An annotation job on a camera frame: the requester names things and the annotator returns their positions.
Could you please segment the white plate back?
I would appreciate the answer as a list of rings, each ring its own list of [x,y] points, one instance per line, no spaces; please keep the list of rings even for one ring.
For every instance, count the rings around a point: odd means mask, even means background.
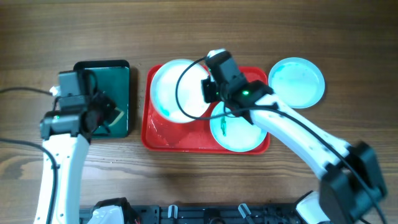
[[[191,116],[201,117],[210,104],[205,103],[201,81],[208,78],[207,70],[188,59],[171,60],[162,65],[150,84],[150,100],[161,117],[173,123],[189,123]]]

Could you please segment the green yellow sponge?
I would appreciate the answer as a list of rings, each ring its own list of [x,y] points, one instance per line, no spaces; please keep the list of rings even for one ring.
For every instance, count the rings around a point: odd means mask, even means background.
[[[122,117],[124,116],[124,111],[116,107],[106,120],[109,127],[114,126]]]

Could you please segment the light blue plate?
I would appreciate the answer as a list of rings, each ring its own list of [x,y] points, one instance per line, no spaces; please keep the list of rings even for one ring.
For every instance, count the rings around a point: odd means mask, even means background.
[[[325,93],[325,79],[311,61],[289,57],[277,62],[270,70],[269,86],[291,108],[304,109],[317,104]]]
[[[267,132],[232,114],[210,120],[210,131],[216,142],[233,152],[248,152],[258,147]]]

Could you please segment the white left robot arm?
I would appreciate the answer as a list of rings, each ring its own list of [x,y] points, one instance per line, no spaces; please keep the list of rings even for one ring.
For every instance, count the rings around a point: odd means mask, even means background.
[[[40,122],[44,165],[35,223],[79,223],[83,165],[93,133],[121,114],[104,92],[64,95]]]

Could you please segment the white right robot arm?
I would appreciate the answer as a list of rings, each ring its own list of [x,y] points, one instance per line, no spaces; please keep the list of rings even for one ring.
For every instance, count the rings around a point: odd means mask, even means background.
[[[328,134],[259,80],[206,78],[201,87],[207,103],[226,103],[230,113],[275,136],[311,168],[320,186],[296,206],[305,222],[355,223],[371,209],[387,222],[379,205],[387,196],[387,187],[376,153],[368,144],[352,146]]]

